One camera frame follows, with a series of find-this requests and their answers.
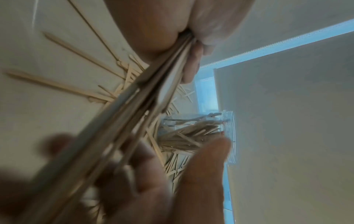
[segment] hand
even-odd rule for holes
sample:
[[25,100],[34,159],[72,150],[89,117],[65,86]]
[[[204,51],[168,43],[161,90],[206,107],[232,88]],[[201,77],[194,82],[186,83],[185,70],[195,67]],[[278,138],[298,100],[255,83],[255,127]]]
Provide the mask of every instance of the hand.
[[[49,151],[56,154],[72,137],[57,136],[50,141]],[[175,197],[167,187],[164,170],[155,152],[139,143],[130,163],[135,186],[125,172],[114,173],[110,164],[96,181],[107,223],[134,224],[215,224],[223,221],[223,163],[230,141],[219,138],[205,145],[188,163]],[[31,200],[23,193],[26,181],[13,175],[0,176],[0,214],[18,216]],[[78,205],[69,223],[90,223],[87,210]]]
[[151,62],[169,49],[189,28],[197,42],[184,67],[183,82],[199,70],[202,55],[228,38],[246,16],[254,0],[105,0],[120,31],[145,60]]

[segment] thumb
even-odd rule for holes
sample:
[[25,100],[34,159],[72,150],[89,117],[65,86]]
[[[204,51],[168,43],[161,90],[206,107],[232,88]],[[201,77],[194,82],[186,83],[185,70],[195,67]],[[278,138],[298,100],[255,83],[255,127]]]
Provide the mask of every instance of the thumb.
[[230,148],[229,139],[218,138],[190,160],[179,183],[171,223],[224,223],[222,172]]

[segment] blurred hand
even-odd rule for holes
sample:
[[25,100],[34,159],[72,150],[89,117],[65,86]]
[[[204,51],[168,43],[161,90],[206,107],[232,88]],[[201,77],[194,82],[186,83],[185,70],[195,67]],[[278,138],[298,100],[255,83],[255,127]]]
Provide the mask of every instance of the blurred hand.
[[145,60],[151,62],[169,49],[178,34],[189,28],[197,42],[184,67],[183,82],[199,70],[202,55],[228,38],[248,13],[254,0],[105,0],[120,31]]
[[[51,139],[48,151],[56,154],[71,140],[69,135],[56,136]],[[172,197],[155,152],[141,142],[130,161],[134,186],[125,172],[114,173],[114,163],[96,182],[107,223],[223,224],[222,172],[230,147],[227,138],[205,145],[188,163],[177,194]],[[1,215],[15,218],[23,211],[31,200],[24,195],[26,184],[13,175],[0,175]],[[90,223],[82,204],[69,223]]]

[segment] floor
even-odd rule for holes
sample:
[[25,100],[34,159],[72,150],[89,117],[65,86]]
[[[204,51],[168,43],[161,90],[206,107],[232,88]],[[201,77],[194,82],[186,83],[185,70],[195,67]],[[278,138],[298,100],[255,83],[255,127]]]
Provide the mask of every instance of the floor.
[[[75,0],[123,61],[133,54],[102,0]],[[3,73],[16,68],[32,75],[104,94],[123,79],[47,40],[50,32],[123,73],[112,55],[66,0],[0,2],[0,167],[31,177],[46,162],[38,152],[55,133],[77,134],[102,108],[86,97],[14,79]],[[181,99],[181,113],[197,113]]]

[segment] blue strip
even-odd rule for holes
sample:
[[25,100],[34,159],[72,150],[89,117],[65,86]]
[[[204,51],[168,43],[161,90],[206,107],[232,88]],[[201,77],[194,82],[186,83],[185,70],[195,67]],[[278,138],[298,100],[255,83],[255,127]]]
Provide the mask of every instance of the blue strip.
[[200,67],[200,70],[217,69],[234,65],[240,62],[248,61],[251,59],[259,58],[262,56],[274,54],[280,51],[285,51],[291,48],[296,48],[305,44],[310,44],[316,41],[321,41],[327,38],[335,37],[341,34],[346,34],[354,31],[354,19],[324,29],[316,30],[304,35],[293,37],[284,41],[277,42],[268,46],[264,46],[252,51],[248,51],[239,55],[225,58],[220,61],[209,63]]

